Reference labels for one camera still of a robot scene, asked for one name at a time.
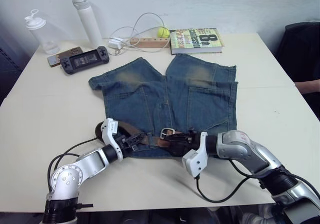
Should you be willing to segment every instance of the white cable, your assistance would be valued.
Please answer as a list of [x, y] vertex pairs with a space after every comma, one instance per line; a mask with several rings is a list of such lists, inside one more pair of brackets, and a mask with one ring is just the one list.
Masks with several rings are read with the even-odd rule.
[[[153, 14], [153, 15], [157, 16], [157, 17], [161, 20], [162, 26], [152, 27], [152, 28], [146, 29], [146, 30], [144, 30], [144, 31], [142, 31], [142, 32], [138, 32], [138, 30], [136, 29], [136, 25], [138, 24], [139, 20], [140, 20], [144, 15], [147, 15], [147, 14]], [[146, 13], [143, 13], [143, 14], [141, 14], [141, 15], [139, 16], [139, 18], [136, 20], [134, 26], [123, 26], [123, 27], [120, 27], [120, 28], [116, 29], [116, 30], [115, 30], [114, 32], [112, 32], [112, 34], [109, 36], [109, 39], [117, 40], [117, 41], [121, 42], [121, 43], [124, 45], [124, 47], [135, 48], [135, 49], [137, 49], [137, 50], [139, 50], [139, 51], [142, 51], [142, 52], [148, 52], [148, 53], [159, 52], [159, 51], [161, 51], [162, 49], [164, 49], [164, 48], [168, 45], [168, 43], [170, 42], [170, 36], [171, 36], [170, 33], [169, 33], [168, 41], [167, 41], [167, 43], [165, 44], [165, 46], [163, 46], [162, 48], [160, 48], [160, 49], [158, 49], [158, 50], [155, 50], [155, 51], [147, 51], [147, 50], [144, 50], [144, 49], [135, 47], [135, 46], [140, 42], [140, 34], [145, 33], [145, 32], [147, 32], [147, 31], [149, 31], [149, 30], [152, 30], [152, 29], [155, 29], [155, 28], [163, 28], [163, 30], [162, 30], [162, 32], [163, 32], [162, 35], [163, 35], [164, 32], [165, 32], [165, 29], [166, 29], [166, 27], [164, 26], [164, 24], [165, 24], [165, 23], [164, 23], [163, 19], [162, 19], [159, 15], [157, 15], [156, 13], [152, 13], [152, 12], [146, 12]], [[124, 29], [124, 28], [131, 28], [131, 29], [132, 29], [132, 32], [131, 32], [130, 37], [124, 37], [124, 38], [127, 38], [127, 39], [128, 39], [127, 41], [122, 41], [122, 40], [119, 40], [119, 39], [117, 39], [117, 38], [115, 38], [115, 37], [112, 37], [113, 34], [115, 34], [117, 31], [119, 31], [119, 30], [121, 30], [121, 29]], [[138, 41], [137, 41], [135, 44], [129, 44], [129, 41], [132, 40], [133, 38], [136, 38], [136, 37], [138, 37]], [[115, 54], [111, 54], [111, 53], [109, 53], [109, 52], [108, 52], [108, 53], [109, 53], [110, 55], [120, 55], [120, 54], [123, 54], [127, 49], [123, 49], [123, 50], [124, 50], [123, 52], [120, 51], [118, 54], [117, 54], [117, 52], [115, 52]]]

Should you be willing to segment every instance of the white table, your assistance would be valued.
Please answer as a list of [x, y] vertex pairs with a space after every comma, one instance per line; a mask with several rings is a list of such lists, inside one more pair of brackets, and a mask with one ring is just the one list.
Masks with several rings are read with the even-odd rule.
[[[237, 65], [238, 129], [268, 147], [293, 173], [320, 189], [320, 123], [257, 34], [223, 35], [222, 54], [195, 55], [221, 65]], [[62, 42], [62, 50], [86, 42]], [[88, 80], [144, 57], [161, 73], [173, 59], [159, 53], [128, 51], [110, 63], [74, 75], [50, 68], [38, 50], [0, 107], [0, 211], [43, 212], [48, 192], [50, 160], [71, 145], [94, 137], [105, 118], [103, 98]], [[82, 145], [77, 153], [100, 147]], [[66, 157], [62, 163], [72, 162]], [[242, 177], [226, 161], [210, 159], [200, 186], [208, 197], [227, 196]], [[256, 180], [250, 180], [230, 200], [211, 204], [198, 194], [195, 181], [180, 159], [132, 159], [112, 164], [80, 187], [79, 202], [93, 203], [83, 211], [188, 208], [272, 202]]]

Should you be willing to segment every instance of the bottle cap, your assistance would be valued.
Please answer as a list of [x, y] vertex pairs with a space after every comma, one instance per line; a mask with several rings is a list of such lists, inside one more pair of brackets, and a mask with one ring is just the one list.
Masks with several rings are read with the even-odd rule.
[[35, 30], [43, 27], [46, 24], [46, 20], [40, 17], [33, 18], [36, 13], [38, 13], [38, 9], [31, 10], [31, 15], [24, 18], [27, 29]]
[[76, 9], [85, 9], [90, 6], [88, 0], [72, 0], [72, 3]]

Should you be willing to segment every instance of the white water bottle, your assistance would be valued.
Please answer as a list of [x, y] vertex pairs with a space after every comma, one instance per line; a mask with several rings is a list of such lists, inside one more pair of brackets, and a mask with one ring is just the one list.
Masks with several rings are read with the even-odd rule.
[[39, 41], [41, 47], [47, 54], [58, 53], [60, 48], [53, 41], [52, 30], [46, 25], [47, 21], [43, 18], [37, 17], [33, 18], [39, 10], [31, 10], [31, 15], [24, 18], [26, 28], [34, 35], [34, 37]]
[[93, 49], [104, 46], [95, 14], [88, 0], [72, 0]]

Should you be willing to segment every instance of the back pocket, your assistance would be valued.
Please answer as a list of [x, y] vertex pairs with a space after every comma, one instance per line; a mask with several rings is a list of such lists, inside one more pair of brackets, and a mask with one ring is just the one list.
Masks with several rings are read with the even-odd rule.
[[154, 133], [143, 87], [135, 92], [106, 95], [105, 108], [107, 117], [129, 123], [146, 133]]
[[228, 131], [230, 91], [189, 87], [187, 129], [209, 135]]

